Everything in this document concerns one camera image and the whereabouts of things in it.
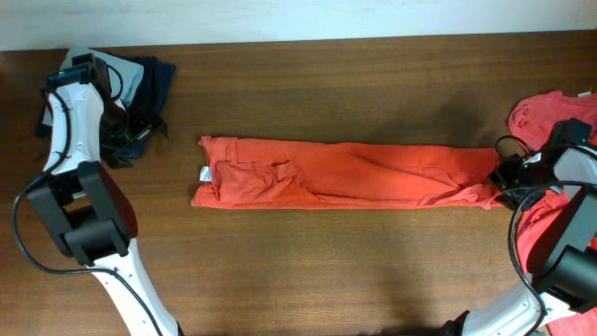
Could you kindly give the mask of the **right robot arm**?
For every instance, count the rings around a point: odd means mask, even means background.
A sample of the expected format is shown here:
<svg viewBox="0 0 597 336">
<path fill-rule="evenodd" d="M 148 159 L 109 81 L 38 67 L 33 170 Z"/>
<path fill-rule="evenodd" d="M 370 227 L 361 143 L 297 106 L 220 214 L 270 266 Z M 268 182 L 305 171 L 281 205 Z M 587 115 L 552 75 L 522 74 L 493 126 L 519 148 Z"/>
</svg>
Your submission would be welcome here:
<svg viewBox="0 0 597 336">
<path fill-rule="evenodd" d="M 549 322 L 596 306 L 596 147 L 589 124 L 555 123 L 547 142 L 526 155 L 513 155 L 490 174 L 512 210 L 508 253 L 520 282 L 493 303 L 466 311 L 440 330 L 447 336 L 536 335 Z M 540 233 L 525 263 L 517 231 L 524 212 L 549 190 L 564 194 L 563 210 Z"/>
</svg>

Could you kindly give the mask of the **red printed soccer t-shirt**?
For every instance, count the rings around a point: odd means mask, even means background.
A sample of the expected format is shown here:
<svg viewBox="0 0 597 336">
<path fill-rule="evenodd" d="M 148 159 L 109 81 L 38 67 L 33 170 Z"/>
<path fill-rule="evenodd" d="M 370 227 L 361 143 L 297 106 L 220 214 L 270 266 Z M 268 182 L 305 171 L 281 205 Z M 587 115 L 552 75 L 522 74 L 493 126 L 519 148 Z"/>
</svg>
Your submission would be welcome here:
<svg viewBox="0 0 597 336">
<path fill-rule="evenodd" d="M 218 209 L 422 209 L 497 205 L 490 148 L 321 144 L 204 136 L 211 174 L 191 200 Z"/>
</svg>

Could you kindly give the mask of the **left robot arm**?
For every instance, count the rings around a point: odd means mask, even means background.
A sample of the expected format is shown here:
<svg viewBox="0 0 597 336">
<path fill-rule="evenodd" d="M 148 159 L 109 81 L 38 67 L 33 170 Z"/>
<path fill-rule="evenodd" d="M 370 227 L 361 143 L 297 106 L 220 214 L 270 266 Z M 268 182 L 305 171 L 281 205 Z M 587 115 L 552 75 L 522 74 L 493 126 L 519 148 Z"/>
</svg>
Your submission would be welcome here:
<svg viewBox="0 0 597 336">
<path fill-rule="evenodd" d="M 121 59 L 70 50 L 43 95 L 51 148 L 43 171 L 16 197 L 29 201 L 50 239 L 76 269 L 102 284 L 132 335 L 180 335 L 140 257 L 132 205 L 110 176 L 139 159 L 161 117 L 175 67 L 154 57 Z"/>
</svg>

